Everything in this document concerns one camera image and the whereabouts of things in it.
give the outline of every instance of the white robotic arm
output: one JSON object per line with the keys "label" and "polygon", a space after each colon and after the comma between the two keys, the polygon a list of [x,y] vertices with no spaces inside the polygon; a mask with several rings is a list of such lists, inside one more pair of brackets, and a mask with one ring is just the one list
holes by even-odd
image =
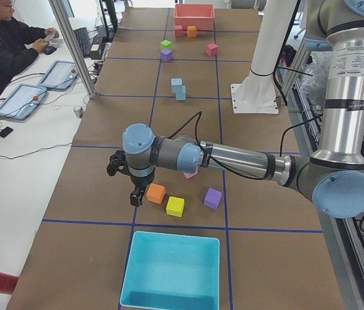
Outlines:
{"label": "white robotic arm", "polygon": [[123,150],[110,158],[108,173],[131,177],[136,186],[132,205],[141,205],[155,167],[192,173],[200,165],[276,181],[336,218],[364,211],[364,1],[310,0],[308,14],[306,36],[326,38],[332,47],[318,150],[310,158],[278,157],[189,137],[166,139],[146,125],[131,125],[123,133]]}

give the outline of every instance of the white table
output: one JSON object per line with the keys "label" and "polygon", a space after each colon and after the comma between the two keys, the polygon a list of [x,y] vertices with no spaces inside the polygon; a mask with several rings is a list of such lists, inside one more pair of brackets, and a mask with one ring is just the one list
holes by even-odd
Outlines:
{"label": "white table", "polygon": [[[79,24],[80,20],[72,26],[77,28]],[[52,40],[52,44],[57,47],[52,55],[41,54],[19,76],[44,73],[55,60],[72,60],[63,39]],[[91,59],[86,59],[88,66],[92,63]],[[40,78],[41,76],[36,76],[18,80],[10,84],[1,97],[9,95],[19,83],[36,85]],[[42,103],[49,103],[70,89],[71,87],[63,92],[50,91]],[[88,99],[86,95],[83,84],[79,83],[71,93],[57,101],[40,105],[24,121],[1,121],[2,128],[9,126],[14,131],[6,138],[0,137],[0,154],[13,157],[40,148],[70,143],[80,124],[73,107],[85,106],[83,101]],[[59,147],[15,160],[0,158],[1,272],[20,274],[69,149],[70,147]],[[0,310],[5,309],[9,299],[10,296],[0,294]]]}

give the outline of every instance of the glasses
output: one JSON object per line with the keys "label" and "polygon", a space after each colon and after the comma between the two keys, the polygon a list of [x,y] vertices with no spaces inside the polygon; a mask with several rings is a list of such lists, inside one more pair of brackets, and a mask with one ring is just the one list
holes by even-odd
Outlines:
{"label": "glasses", "polygon": [[11,5],[5,5],[4,3],[1,3],[1,2],[0,2],[0,5],[7,6],[8,8],[14,8],[15,1],[14,1]]}

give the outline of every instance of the black jacket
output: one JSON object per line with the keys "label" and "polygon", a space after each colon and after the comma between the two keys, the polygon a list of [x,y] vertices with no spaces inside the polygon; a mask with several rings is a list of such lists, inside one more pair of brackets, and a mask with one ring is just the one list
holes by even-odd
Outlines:
{"label": "black jacket", "polygon": [[10,21],[0,22],[0,93],[11,79],[30,66],[38,57],[33,48],[27,49],[39,38],[45,38],[43,28],[29,27],[12,17]]}

